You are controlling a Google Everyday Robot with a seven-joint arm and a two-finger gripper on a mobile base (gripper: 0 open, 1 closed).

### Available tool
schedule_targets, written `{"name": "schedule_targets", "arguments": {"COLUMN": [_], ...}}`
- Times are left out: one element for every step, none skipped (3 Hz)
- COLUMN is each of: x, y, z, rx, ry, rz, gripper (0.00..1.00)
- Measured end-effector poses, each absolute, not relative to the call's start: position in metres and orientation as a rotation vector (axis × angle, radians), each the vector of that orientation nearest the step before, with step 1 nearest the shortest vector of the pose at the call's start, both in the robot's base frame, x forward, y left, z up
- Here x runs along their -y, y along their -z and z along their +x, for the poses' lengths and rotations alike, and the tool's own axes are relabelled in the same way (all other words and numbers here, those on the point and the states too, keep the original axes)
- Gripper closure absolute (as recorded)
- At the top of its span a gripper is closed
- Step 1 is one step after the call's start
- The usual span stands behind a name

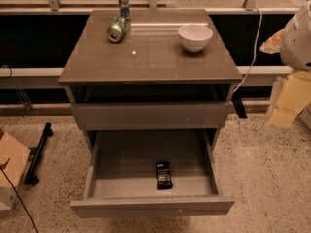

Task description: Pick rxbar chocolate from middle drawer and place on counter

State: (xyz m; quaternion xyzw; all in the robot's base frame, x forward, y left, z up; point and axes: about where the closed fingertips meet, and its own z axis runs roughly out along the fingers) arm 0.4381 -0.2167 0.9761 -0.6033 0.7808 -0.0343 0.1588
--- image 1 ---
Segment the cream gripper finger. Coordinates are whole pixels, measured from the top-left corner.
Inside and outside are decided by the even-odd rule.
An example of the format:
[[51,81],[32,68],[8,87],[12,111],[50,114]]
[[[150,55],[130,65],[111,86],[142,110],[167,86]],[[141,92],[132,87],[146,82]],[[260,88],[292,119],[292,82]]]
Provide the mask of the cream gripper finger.
[[279,53],[281,51],[283,33],[283,29],[274,33],[260,46],[259,50],[266,54]]

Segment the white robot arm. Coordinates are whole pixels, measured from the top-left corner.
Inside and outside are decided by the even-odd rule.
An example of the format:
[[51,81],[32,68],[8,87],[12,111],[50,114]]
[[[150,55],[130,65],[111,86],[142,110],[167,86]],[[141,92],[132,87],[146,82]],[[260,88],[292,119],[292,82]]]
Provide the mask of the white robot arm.
[[293,69],[285,78],[276,78],[266,112],[264,130],[279,134],[288,129],[311,102],[311,0],[259,50],[279,53],[282,63]]

